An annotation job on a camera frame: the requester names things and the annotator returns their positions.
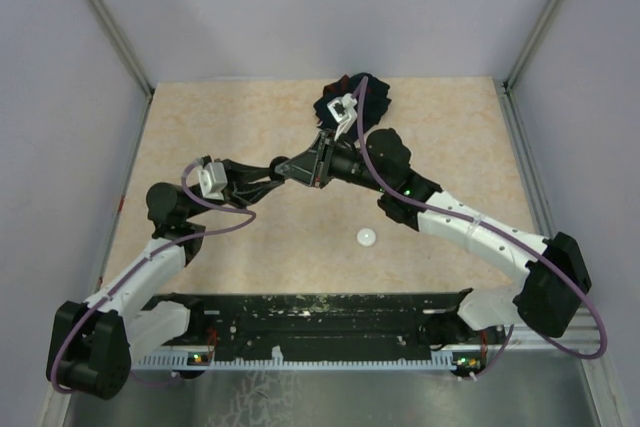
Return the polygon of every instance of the gray wall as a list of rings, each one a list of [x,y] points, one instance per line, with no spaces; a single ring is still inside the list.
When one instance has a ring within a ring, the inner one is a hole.
[[[504,78],[546,0],[105,0],[152,83]]]
[[[145,99],[84,0],[0,0],[0,412],[31,426],[53,314],[104,253]]]
[[[566,0],[516,91],[557,227],[582,242],[630,399],[640,391],[639,81],[639,1]]]

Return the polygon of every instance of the small white ball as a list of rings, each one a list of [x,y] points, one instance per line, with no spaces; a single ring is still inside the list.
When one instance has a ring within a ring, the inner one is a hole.
[[[376,243],[376,233],[372,229],[361,229],[357,238],[363,247],[371,247]]]

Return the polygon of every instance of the metal floor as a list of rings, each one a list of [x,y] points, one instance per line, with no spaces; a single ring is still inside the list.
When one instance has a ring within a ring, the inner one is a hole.
[[[147,373],[145,379],[154,377],[166,374]],[[506,352],[478,382],[452,379],[414,372],[219,372],[169,387],[130,381],[108,402],[76,395],[64,425],[600,425],[580,362],[557,352]]]

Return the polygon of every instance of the black cloth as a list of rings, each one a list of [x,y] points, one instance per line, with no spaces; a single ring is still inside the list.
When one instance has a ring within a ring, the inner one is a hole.
[[[380,119],[382,119],[382,116],[387,112],[389,104],[391,103],[391,99],[387,97],[390,86],[371,74],[361,73],[354,75],[353,77],[343,75],[337,82],[324,86],[324,89],[322,90],[322,97],[313,104],[313,108],[316,111],[316,117],[318,117],[320,121],[318,128],[335,130],[338,127],[337,122],[327,108],[327,104],[336,97],[342,97],[347,93],[353,93],[365,75],[369,77],[369,82],[367,84],[367,95],[364,99],[364,131],[367,132],[374,125],[378,125],[380,123]],[[353,124],[351,128],[344,133],[344,135],[354,142],[358,140],[356,124]]]

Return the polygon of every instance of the beige floor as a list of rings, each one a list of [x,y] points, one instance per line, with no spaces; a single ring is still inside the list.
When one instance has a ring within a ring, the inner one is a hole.
[[[381,127],[394,127],[413,152],[412,167],[461,201],[524,230],[532,222],[500,106],[489,78],[387,79],[393,99]],[[161,84],[155,94],[105,280],[146,244],[147,189],[179,184],[196,157],[268,165],[293,156],[316,135],[312,104],[322,80]],[[208,238],[163,292],[438,292],[508,280],[447,241],[387,219],[378,194],[333,181],[324,190],[289,182],[255,206],[242,231]],[[233,214],[196,218],[208,228]],[[370,227],[371,248],[356,242]]]

